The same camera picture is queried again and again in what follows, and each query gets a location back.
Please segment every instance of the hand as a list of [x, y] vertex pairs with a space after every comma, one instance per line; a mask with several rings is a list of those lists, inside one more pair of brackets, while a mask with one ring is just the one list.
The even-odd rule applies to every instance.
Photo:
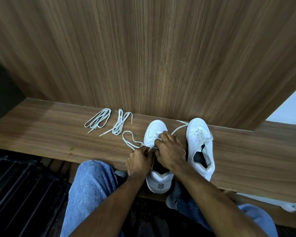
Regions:
[[164, 131], [155, 139], [155, 146], [158, 147], [159, 152], [156, 151], [158, 162], [165, 168], [176, 174], [176, 171], [187, 164], [185, 160], [185, 152], [179, 139], [175, 135]]
[[139, 175], [146, 178], [151, 171], [154, 151], [148, 153], [149, 147], [142, 146], [129, 154], [126, 162], [128, 176]]

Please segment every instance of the wooden surface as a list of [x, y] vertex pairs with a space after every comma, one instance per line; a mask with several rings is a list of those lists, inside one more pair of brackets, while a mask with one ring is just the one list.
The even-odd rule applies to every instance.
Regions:
[[[62, 173], [67, 173], [69, 171], [70, 172], [69, 183], [73, 182], [73, 180], [76, 176], [78, 166], [79, 166], [78, 163], [71, 163], [71, 162], [65, 161], [65, 164], [62, 165], [62, 169], [59, 169], [59, 168], [56, 168], [59, 166], [56, 162], [56, 159], [53, 160], [53, 159], [46, 158], [46, 157], [44, 157], [42, 159], [41, 163], [43, 163], [45, 166], [49, 167], [50, 170], [52, 170], [54, 172], [58, 172], [60, 174], [60, 176], [63, 177], [65, 180], [66, 180], [67, 176], [64, 174], [62, 175]], [[225, 194], [234, 202], [249, 203], [249, 204], [253, 204], [255, 206], [260, 207], [261, 209], [265, 210], [272, 217], [273, 221], [277, 225], [296, 228], [296, 212], [289, 213], [289, 212], [283, 210], [279, 206], [264, 203], [264, 202], [254, 200], [254, 199], [251, 199], [251, 198], [248, 198], [245, 196], [236, 195], [235, 193], [230, 192], [230, 191], [225, 192]], [[165, 193], [165, 194], [152, 193], [148, 189], [146, 182], [144, 182], [144, 184], [142, 185], [142, 187], [140, 188], [140, 190], [137, 193], [138, 197], [142, 197], [142, 198], [146, 198], [146, 199], [153, 199], [153, 200], [158, 200], [158, 201], [163, 201], [163, 202], [166, 201], [167, 195], [168, 195], [167, 193]]]
[[[99, 109], [26, 99], [0, 119], [0, 148], [81, 163], [105, 161], [125, 170], [132, 151], [122, 135], [108, 133], [118, 113], [112, 113], [102, 129], [87, 134], [84, 123]], [[143, 141], [146, 128], [155, 118], [134, 115], [123, 131]], [[169, 131], [181, 123], [161, 119]], [[213, 137], [216, 170], [211, 182], [236, 192], [296, 202], [296, 125], [265, 122], [255, 131], [209, 126]], [[176, 133], [185, 144], [185, 128]], [[125, 138], [131, 140], [129, 133]]]
[[0, 0], [27, 97], [255, 129], [296, 90], [296, 0]]

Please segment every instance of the leg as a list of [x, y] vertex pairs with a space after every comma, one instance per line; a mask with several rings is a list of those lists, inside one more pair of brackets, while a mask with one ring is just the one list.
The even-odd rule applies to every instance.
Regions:
[[110, 165], [98, 160], [83, 162], [69, 190], [60, 237], [69, 236], [117, 187], [117, 178]]
[[[277, 237], [275, 224], [268, 213], [252, 204], [240, 204], [238, 207], [260, 226], [268, 236]], [[177, 209], [181, 214], [212, 231], [193, 199], [184, 199], [180, 196], [178, 198]]]

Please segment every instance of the person's left hand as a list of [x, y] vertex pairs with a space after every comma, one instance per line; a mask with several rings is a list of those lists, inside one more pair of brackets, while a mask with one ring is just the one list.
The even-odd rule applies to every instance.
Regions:
[[149, 147], [142, 146], [129, 154], [126, 162], [128, 176], [139, 175], [146, 178], [146, 175], [151, 171], [153, 161], [153, 150], [148, 153], [147, 157], [145, 156], [148, 150]]

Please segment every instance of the wood grain wall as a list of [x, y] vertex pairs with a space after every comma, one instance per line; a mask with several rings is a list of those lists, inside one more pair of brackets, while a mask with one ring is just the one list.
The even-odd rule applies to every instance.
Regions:
[[27, 97], [255, 129], [296, 90], [296, 0], [0, 0]]

